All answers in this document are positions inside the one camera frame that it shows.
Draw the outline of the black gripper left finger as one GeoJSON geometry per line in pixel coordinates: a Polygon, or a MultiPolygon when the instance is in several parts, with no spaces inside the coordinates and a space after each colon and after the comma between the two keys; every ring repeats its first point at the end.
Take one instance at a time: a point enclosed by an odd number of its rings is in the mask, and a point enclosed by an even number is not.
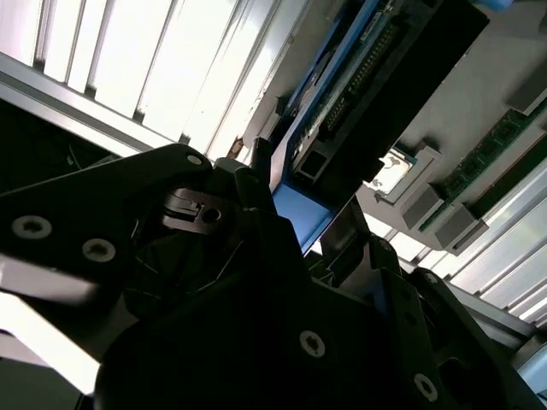
{"type": "Polygon", "coordinates": [[[1,328],[68,380],[236,277],[313,282],[265,178],[236,161],[171,144],[1,197],[1,328]]]}

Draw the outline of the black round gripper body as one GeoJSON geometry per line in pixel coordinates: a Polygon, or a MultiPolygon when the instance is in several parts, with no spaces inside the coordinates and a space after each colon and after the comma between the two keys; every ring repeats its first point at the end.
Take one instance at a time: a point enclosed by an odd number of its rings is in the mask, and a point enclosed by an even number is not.
{"type": "Polygon", "coordinates": [[[97,409],[424,409],[369,302],[318,282],[231,278],[128,329],[99,370],[97,409]]]}

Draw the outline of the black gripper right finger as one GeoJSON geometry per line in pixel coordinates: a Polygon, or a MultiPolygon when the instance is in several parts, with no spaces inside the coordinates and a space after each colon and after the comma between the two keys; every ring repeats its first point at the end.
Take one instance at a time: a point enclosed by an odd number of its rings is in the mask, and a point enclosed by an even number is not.
{"type": "Polygon", "coordinates": [[[532,409],[534,394],[431,271],[405,273],[351,200],[321,237],[333,288],[373,305],[382,363],[406,409],[532,409]]]}

